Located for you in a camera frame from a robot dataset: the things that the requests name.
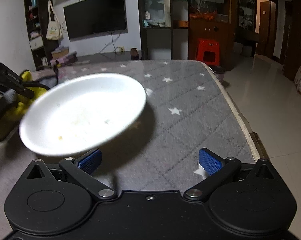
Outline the yellow grey cleaning cloth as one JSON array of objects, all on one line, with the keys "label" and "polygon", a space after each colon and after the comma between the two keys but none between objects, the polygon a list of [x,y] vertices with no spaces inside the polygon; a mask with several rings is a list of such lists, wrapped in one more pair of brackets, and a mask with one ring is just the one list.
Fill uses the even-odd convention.
[{"label": "yellow grey cleaning cloth", "polygon": [[26,83],[26,87],[35,93],[33,99],[28,99],[10,89],[4,95],[0,95],[0,142],[6,140],[8,135],[18,126],[30,105],[40,96],[59,83],[58,67],[52,68],[53,74],[34,80],[29,70],[24,70],[20,76]]}]

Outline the white shallow bowl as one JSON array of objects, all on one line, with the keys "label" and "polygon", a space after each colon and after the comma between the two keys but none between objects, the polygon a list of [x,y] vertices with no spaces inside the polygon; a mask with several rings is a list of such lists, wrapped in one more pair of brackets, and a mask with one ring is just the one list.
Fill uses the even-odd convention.
[{"label": "white shallow bowl", "polygon": [[19,136],[46,157],[85,153],[126,130],[146,104],[142,84],[116,73],[66,81],[35,100],[21,120]]}]

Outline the white tote bag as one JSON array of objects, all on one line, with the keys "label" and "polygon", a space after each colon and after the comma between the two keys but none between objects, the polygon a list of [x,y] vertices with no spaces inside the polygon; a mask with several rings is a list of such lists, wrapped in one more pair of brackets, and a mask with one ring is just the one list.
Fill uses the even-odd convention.
[{"label": "white tote bag", "polygon": [[51,0],[48,1],[48,27],[46,32],[46,38],[48,40],[59,41],[63,37],[61,32],[61,25]]}]

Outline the black left bookshelf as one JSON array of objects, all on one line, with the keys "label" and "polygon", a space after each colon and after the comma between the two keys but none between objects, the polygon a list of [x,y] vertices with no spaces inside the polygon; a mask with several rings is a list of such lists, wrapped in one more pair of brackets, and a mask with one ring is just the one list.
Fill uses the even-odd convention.
[{"label": "black left bookshelf", "polygon": [[52,51],[58,42],[46,38],[48,29],[48,3],[51,0],[24,0],[28,42],[35,67],[50,66]]}]

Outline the red plastic stool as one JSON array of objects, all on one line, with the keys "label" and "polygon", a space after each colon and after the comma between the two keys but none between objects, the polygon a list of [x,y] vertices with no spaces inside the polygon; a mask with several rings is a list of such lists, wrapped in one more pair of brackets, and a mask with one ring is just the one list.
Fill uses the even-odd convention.
[{"label": "red plastic stool", "polygon": [[195,59],[207,65],[219,66],[220,46],[215,40],[205,38],[197,39]]}]

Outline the brown shoe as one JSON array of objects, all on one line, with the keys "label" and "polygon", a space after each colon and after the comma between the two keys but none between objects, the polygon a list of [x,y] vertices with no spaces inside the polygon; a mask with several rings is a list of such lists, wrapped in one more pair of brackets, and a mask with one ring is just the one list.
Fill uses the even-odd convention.
[{"label": "brown shoe", "polygon": [[130,57],[131,57],[131,60],[139,60],[140,59],[140,55],[137,51],[137,48],[131,48]]}]

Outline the dark wooden cabinet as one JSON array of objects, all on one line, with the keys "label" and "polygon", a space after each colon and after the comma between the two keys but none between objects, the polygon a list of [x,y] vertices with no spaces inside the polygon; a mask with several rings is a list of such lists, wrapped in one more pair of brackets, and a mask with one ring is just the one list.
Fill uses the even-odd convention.
[{"label": "dark wooden cabinet", "polygon": [[188,59],[196,58],[200,39],[214,40],[219,44],[219,65],[231,70],[237,0],[187,0],[187,4]]}]

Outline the black glass display shelf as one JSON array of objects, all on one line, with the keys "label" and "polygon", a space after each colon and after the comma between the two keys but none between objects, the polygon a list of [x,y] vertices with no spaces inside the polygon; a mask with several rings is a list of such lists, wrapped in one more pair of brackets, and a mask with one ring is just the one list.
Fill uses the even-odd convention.
[{"label": "black glass display shelf", "polygon": [[187,0],[138,0],[141,58],[188,59]]}]

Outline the black wall television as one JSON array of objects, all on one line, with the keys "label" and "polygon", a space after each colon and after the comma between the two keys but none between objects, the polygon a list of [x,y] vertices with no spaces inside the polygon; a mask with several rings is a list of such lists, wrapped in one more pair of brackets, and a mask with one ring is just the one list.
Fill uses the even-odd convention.
[{"label": "black wall television", "polygon": [[125,0],[84,0],[64,8],[69,39],[127,29]]}]

